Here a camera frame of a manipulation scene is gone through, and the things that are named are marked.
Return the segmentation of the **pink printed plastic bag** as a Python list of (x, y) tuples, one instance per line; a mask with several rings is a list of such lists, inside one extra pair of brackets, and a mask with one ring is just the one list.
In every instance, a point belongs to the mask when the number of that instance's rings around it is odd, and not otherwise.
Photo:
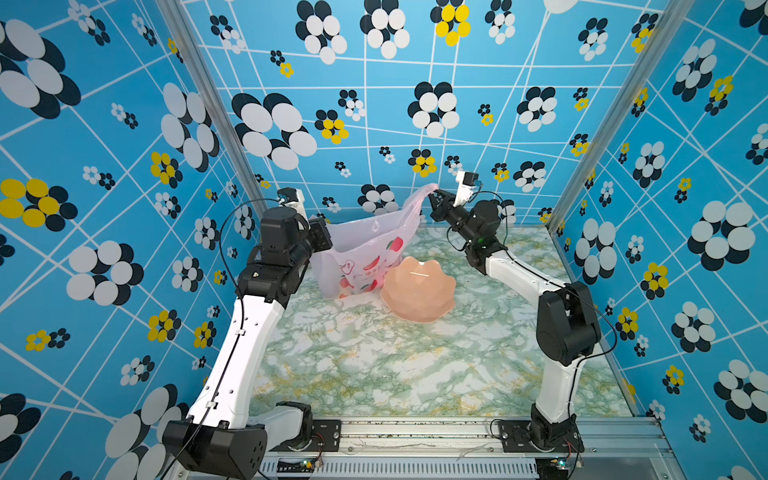
[(421, 224), (423, 202), (437, 189), (435, 183), (421, 187), (398, 211), (329, 225), (332, 247), (311, 257), (321, 294), (341, 298), (381, 288)]

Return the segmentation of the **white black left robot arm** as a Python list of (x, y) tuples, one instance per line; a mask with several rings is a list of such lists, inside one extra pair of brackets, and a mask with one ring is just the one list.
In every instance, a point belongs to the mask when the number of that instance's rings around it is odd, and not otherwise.
[(295, 202), (264, 212), (261, 242), (236, 284), (232, 321), (222, 349), (187, 417), (167, 424), (162, 443), (172, 455), (163, 478), (191, 472), (251, 479), (266, 453), (311, 442), (309, 405), (284, 401), (250, 415), (255, 375), (269, 337), (301, 285), (310, 258), (332, 245), (324, 221), (309, 220)]

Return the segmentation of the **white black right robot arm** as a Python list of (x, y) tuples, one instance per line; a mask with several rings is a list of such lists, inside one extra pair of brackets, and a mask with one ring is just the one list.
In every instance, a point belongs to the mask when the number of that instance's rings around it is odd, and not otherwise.
[(431, 218), (446, 222), (464, 240), (461, 251), (481, 274), (509, 287), (537, 310), (535, 338), (546, 358), (542, 385), (531, 408), (529, 441), (540, 451), (561, 444), (582, 452), (573, 400), (586, 361), (602, 333), (589, 288), (562, 283), (510, 253), (496, 237), (497, 205), (481, 201), (471, 210), (444, 190), (429, 194)]

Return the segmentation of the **pink scalloped fruit bowl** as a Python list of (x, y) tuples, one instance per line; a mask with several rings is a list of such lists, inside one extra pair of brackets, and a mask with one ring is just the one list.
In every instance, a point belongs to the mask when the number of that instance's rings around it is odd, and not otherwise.
[(437, 260), (406, 257), (387, 272), (381, 299), (402, 320), (431, 323), (455, 308), (456, 284)]

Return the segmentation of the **aluminium frame post left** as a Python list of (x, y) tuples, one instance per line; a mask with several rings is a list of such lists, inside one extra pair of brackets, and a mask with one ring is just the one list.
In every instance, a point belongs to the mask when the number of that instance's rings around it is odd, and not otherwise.
[(182, 51), (186, 68), (211, 116), (216, 133), (233, 164), (235, 173), (248, 198), (253, 201), (256, 217), (261, 220), (268, 202), (264, 199), (245, 151), (228, 118), (225, 104), (205, 61), (204, 49), (198, 46), (193, 32), (194, 24), (188, 20), (180, 1), (159, 0), (157, 6), (173, 39)]

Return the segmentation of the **aluminium frame post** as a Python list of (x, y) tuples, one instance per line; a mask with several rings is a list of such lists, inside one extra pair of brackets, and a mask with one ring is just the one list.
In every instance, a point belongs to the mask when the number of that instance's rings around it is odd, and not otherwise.
[(547, 230), (551, 235), (556, 233), (566, 214), (576, 202), (587, 176), (596, 167), (610, 141), (616, 135), (625, 116), (630, 111), (636, 95), (645, 86), (694, 3), (694, 0), (672, 0), (662, 11), (656, 33), (643, 52), (639, 54), (616, 98), (601, 121), (586, 156), (574, 170), (563, 194), (553, 209), (553, 215), (547, 223)]
[(256, 217), (261, 220), (268, 202), (264, 199), (245, 151), (228, 118), (225, 104), (205, 61), (204, 49), (198, 46), (193, 32), (194, 24), (188, 20), (180, 1), (159, 0), (157, 6), (173, 39), (182, 51), (186, 68), (211, 116), (216, 133), (233, 164), (235, 173), (248, 198), (253, 201)]

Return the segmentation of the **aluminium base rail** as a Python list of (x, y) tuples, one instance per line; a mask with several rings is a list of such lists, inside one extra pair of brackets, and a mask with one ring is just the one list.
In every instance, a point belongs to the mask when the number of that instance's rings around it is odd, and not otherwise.
[(681, 479), (651, 418), (587, 418), (545, 441), (530, 420), (315, 418), (279, 406), (241, 426), (188, 415), (161, 435), (169, 479)]

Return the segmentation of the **aluminium frame post right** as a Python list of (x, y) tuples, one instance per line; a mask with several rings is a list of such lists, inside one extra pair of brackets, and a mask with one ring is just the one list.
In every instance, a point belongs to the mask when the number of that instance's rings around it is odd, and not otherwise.
[(616, 98), (601, 121), (586, 156), (574, 170), (563, 194), (553, 209), (553, 215), (547, 223), (547, 230), (551, 235), (556, 233), (566, 214), (576, 202), (587, 176), (596, 167), (610, 141), (616, 135), (625, 116), (630, 111), (636, 95), (645, 86), (694, 3), (694, 0), (672, 0), (662, 11), (656, 33), (643, 52), (639, 54)]

